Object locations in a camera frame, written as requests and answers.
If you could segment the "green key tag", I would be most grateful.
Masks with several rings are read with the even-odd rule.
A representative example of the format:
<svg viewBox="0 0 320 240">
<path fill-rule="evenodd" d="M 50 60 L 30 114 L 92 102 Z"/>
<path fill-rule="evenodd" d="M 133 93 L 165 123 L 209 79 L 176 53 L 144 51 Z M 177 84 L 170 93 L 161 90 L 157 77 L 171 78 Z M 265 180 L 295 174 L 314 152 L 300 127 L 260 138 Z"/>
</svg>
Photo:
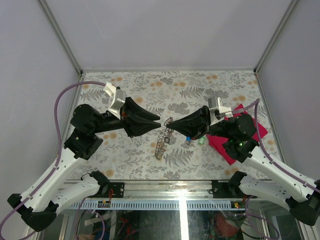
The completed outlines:
<svg viewBox="0 0 320 240">
<path fill-rule="evenodd" d="M 203 145 L 204 143 L 205 143 L 205 137 L 203 136 L 199 139 L 198 144 Z"/>
</svg>

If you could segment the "large keyring with many rings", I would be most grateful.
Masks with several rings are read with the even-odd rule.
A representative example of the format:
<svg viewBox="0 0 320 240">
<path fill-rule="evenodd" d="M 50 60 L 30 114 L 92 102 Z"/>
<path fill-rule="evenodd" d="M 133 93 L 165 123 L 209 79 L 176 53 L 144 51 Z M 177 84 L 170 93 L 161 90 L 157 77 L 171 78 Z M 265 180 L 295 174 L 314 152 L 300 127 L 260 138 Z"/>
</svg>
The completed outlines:
<svg viewBox="0 0 320 240">
<path fill-rule="evenodd" d="M 163 124 L 165 129 L 161 130 L 161 132 L 158 135 L 155 152 L 154 152 L 154 156 L 158 161 L 162 159 L 166 151 L 166 147 L 170 143 L 170 139 L 174 133 L 173 129 L 170 129 L 167 127 L 167 125 L 172 121 L 173 121 L 173 117 L 170 116 Z"/>
</svg>

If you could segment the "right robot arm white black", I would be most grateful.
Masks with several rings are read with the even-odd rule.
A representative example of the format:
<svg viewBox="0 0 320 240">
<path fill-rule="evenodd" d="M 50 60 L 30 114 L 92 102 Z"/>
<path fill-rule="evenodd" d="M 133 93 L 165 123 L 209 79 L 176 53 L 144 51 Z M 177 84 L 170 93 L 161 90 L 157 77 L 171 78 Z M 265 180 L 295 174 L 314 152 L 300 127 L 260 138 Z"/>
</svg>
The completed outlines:
<svg viewBox="0 0 320 240">
<path fill-rule="evenodd" d="M 256 196 L 283 207 L 306 225 L 316 224 L 320 216 L 320 182 L 272 158 L 261 140 L 254 139 L 259 130 L 249 114 L 222 118 L 203 106 L 167 127 L 192 140 L 204 135 L 226 138 L 227 142 L 222 146 L 231 159 L 260 171 L 272 181 L 264 183 L 246 173 L 236 172 L 228 182 L 231 196 Z"/>
</svg>

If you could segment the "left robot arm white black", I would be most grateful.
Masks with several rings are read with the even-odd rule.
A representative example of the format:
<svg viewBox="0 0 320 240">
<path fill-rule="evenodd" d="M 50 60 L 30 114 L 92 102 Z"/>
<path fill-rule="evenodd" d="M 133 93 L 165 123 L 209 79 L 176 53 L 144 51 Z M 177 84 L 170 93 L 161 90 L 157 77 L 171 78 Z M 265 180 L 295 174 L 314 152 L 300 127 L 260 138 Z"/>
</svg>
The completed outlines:
<svg viewBox="0 0 320 240">
<path fill-rule="evenodd" d="M 16 208 L 21 219 L 35 232 L 46 229 L 64 209 L 87 197 L 105 197 L 110 193 L 110 181 L 99 170 L 88 174 L 81 182 L 64 190 L 60 186 L 87 162 L 103 143 L 98 133 L 123 129 L 130 138 L 142 136 L 161 126 L 160 117 L 126 97 L 119 110 L 100 113 L 89 104 L 79 105 L 70 123 L 74 130 L 64 142 L 58 164 L 49 169 L 23 193 L 13 193 L 7 202 Z"/>
</svg>

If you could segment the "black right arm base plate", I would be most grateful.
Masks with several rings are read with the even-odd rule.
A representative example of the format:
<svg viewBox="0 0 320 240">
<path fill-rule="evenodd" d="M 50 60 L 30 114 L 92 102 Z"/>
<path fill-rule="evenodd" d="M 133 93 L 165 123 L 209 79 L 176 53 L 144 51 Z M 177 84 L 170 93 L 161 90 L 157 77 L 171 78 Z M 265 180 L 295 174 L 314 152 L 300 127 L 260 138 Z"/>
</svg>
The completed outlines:
<svg viewBox="0 0 320 240">
<path fill-rule="evenodd" d="M 234 197 L 229 190 L 228 182 L 225 180 L 212 180 L 211 194 L 214 199 L 230 199 Z"/>
</svg>

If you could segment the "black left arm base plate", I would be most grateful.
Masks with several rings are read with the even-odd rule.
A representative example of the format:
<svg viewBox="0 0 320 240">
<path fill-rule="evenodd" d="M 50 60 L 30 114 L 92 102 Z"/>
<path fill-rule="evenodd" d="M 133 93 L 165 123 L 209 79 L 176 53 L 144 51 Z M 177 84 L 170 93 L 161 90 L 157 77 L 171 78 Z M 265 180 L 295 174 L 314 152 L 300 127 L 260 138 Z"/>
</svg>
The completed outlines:
<svg viewBox="0 0 320 240">
<path fill-rule="evenodd" d="M 111 182 L 108 186 L 107 196 L 110 199 L 121 199 L 124 197 L 125 193 L 125 183 L 124 182 Z"/>
</svg>

